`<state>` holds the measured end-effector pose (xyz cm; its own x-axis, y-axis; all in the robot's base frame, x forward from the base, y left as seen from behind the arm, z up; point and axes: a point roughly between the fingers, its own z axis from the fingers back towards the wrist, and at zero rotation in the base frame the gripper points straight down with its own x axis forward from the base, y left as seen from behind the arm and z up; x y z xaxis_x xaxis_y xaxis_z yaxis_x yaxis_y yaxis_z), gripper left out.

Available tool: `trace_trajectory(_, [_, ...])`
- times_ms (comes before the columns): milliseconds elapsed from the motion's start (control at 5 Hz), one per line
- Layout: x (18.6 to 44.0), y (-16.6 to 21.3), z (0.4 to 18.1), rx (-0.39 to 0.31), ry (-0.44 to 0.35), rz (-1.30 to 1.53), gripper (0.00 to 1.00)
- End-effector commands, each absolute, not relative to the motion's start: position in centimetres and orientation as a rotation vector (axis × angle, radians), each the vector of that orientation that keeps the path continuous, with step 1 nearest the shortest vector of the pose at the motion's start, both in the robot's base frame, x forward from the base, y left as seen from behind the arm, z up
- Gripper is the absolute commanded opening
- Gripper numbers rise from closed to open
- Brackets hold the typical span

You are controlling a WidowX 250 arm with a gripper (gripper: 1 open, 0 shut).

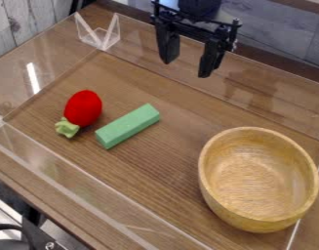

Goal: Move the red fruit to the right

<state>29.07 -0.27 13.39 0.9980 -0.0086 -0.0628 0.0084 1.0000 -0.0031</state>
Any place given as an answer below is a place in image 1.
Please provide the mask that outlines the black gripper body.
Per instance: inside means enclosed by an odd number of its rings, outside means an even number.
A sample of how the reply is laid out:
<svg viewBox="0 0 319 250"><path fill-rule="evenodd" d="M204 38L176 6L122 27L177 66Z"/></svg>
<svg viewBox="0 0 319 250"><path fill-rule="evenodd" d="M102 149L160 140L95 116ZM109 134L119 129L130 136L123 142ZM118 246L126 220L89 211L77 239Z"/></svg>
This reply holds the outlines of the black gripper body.
<svg viewBox="0 0 319 250"><path fill-rule="evenodd" d="M228 42L228 51L237 48L240 18L222 9L224 0L152 0L154 16L180 23L185 33L202 38L214 34Z"/></svg>

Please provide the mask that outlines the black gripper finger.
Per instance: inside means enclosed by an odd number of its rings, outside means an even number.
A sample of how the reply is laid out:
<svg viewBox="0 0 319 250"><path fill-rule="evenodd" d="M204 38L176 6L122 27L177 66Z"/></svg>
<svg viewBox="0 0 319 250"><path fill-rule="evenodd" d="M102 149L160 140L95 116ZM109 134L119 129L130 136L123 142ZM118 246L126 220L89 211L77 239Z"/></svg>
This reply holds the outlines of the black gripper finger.
<svg viewBox="0 0 319 250"><path fill-rule="evenodd" d="M181 55L181 34L177 26L168 21L156 19L157 43L160 57L165 64L172 63Z"/></svg>
<svg viewBox="0 0 319 250"><path fill-rule="evenodd" d="M218 27L205 43L204 55L200 61L198 77L208 78L220 67L228 47L228 28Z"/></svg>

